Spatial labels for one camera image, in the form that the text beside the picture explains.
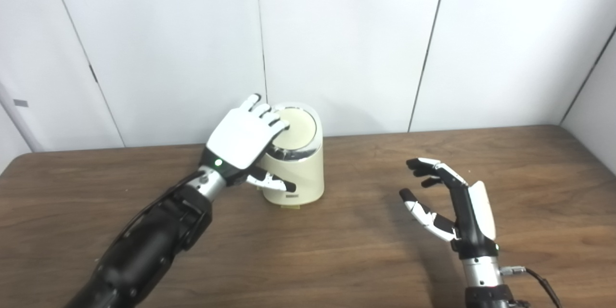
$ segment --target white wall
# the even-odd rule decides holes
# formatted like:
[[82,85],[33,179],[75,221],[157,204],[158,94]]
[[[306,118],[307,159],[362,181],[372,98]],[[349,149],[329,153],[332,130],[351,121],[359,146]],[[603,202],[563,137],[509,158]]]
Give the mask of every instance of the white wall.
[[0,174],[16,157],[29,153],[30,149],[15,125],[0,106]]
[[558,124],[616,24],[616,0],[441,0],[422,74],[438,0],[65,1],[88,56],[62,0],[0,0],[35,150],[202,143],[255,91],[326,135]]
[[0,97],[35,150],[122,146],[62,0],[0,0]]
[[441,0],[411,131],[559,124],[616,0]]
[[438,0],[260,0],[268,96],[325,135],[405,132]]
[[65,0],[127,146],[203,143],[265,94],[258,0]]
[[616,174],[616,39],[612,39],[563,127]]

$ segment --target wooden table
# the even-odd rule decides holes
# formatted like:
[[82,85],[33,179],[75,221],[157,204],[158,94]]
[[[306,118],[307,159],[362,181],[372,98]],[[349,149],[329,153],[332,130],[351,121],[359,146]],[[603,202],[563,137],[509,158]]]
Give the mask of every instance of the wooden table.
[[[139,209],[191,172],[202,146],[26,154],[0,177],[0,306],[61,307]],[[463,307],[462,267],[398,196],[411,188],[453,217],[444,187],[422,189],[411,157],[441,159],[488,187],[500,264],[548,278],[566,308],[616,306],[616,179],[554,126],[334,137],[326,192],[299,210],[249,185],[141,305]],[[517,299],[551,307],[530,276]]]

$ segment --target black fingers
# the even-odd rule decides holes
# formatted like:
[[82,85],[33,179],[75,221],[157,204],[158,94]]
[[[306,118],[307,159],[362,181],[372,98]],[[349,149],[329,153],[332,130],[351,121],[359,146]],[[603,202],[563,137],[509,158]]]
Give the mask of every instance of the black fingers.
[[297,185],[295,183],[291,183],[290,181],[282,180],[284,185],[286,186],[286,191],[294,193],[297,190]]
[[420,161],[418,158],[415,158],[407,160],[407,166],[409,166],[411,170],[417,170],[418,168],[423,168],[425,164],[422,163],[422,161]]
[[416,177],[434,176],[435,173],[436,173],[435,170],[429,170],[426,168],[418,168],[417,170],[413,171],[413,176],[416,176]]
[[407,188],[400,190],[400,197],[404,202],[417,202],[415,195]]
[[438,178],[428,178],[428,179],[422,181],[422,187],[429,188],[429,187],[431,187],[433,185],[437,185],[437,184],[440,184],[442,182],[443,181],[438,179]]
[[434,226],[438,229],[451,233],[455,228],[455,223],[437,213],[434,218]]

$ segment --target robot finger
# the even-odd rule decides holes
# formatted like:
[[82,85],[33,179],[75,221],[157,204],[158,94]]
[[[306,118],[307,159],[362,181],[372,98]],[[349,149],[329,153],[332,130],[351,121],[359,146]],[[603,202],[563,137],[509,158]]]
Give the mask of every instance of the robot finger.
[[288,130],[288,128],[289,128],[289,123],[286,121],[281,121],[281,120],[274,122],[271,125],[271,131],[273,132],[274,136],[279,135],[279,133],[283,132],[284,130]]
[[442,183],[443,181],[440,178],[434,178],[434,177],[430,177],[424,181],[422,181],[422,187],[424,188],[429,188],[433,185],[437,185]]
[[431,212],[426,205],[423,205],[417,200],[409,189],[400,190],[400,196],[409,212],[413,214],[414,218],[416,218],[425,229],[447,242],[456,238],[455,224],[451,220],[438,213]]
[[297,186],[290,181],[286,181],[275,174],[267,172],[263,168],[254,167],[251,174],[246,178],[246,183],[256,187],[280,190],[282,192],[295,192]]
[[264,103],[264,104],[260,104],[259,106],[256,106],[255,108],[253,108],[251,112],[257,117],[261,117],[262,115],[264,115],[266,112],[269,112],[270,110],[271,110],[271,106],[269,104]]
[[240,106],[240,109],[248,112],[251,109],[253,109],[253,107],[255,106],[257,102],[259,102],[259,100],[261,100],[261,95],[256,94],[256,93],[253,95],[250,95],[248,99],[246,99],[246,101],[242,103],[242,106]]
[[265,121],[269,126],[271,126],[271,124],[275,121],[279,121],[280,115],[278,113],[266,112],[264,115],[261,116],[261,119],[263,119],[263,121]]
[[437,176],[439,176],[443,183],[445,183],[445,185],[449,188],[468,185],[464,178],[460,177],[460,175],[447,166],[447,164],[438,164],[436,166],[436,171]]
[[425,176],[436,177],[435,174],[437,174],[437,172],[433,169],[418,168],[417,170],[413,170],[413,176],[416,176],[416,177],[425,177]]
[[411,170],[434,170],[440,161],[435,159],[426,159],[425,157],[416,157],[415,159],[407,160],[407,166]]

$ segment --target fingertip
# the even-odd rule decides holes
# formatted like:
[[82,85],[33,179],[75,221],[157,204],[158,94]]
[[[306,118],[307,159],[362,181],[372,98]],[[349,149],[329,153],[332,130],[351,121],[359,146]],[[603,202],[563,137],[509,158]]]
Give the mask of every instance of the fingertip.
[[258,115],[259,117],[263,117],[269,111],[271,111],[271,106],[269,104],[263,103],[253,108],[251,112],[254,113],[255,115]]
[[260,115],[259,117],[263,118],[266,115],[270,115],[270,114],[271,114],[271,106],[268,104],[268,108],[266,109],[266,111],[262,115]]
[[263,115],[262,118],[268,121],[269,126],[272,126],[273,123],[280,120],[280,115],[278,113],[267,112]]
[[251,109],[253,109],[253,107],[255,106],[255,104],[257,102],[259,102],[261,96],[259,94],[253,94],[250,95],[246,101],[244,101],[241,105],[240,105],[240,109],[243,109],[245,111],[250,111]]
[[297,190],[297,185],[295,183],[291,183],[290,181],[284,181],[284,185],[286,186],[286,191],[294,193]]
[[410,160],[407,160],[407,166],[409,166],[411,170],[415,170],[422,166],[422,162],[418,158],[410,159]]
[[404,202],[417,202],[417,198],[408,188],[400,190],[400,197]]
[[273,122],[270,126],[273,136],[277,137],[278,135],[280,135],[280,133],[287,129],[287,126],[288,123],[282,120]]

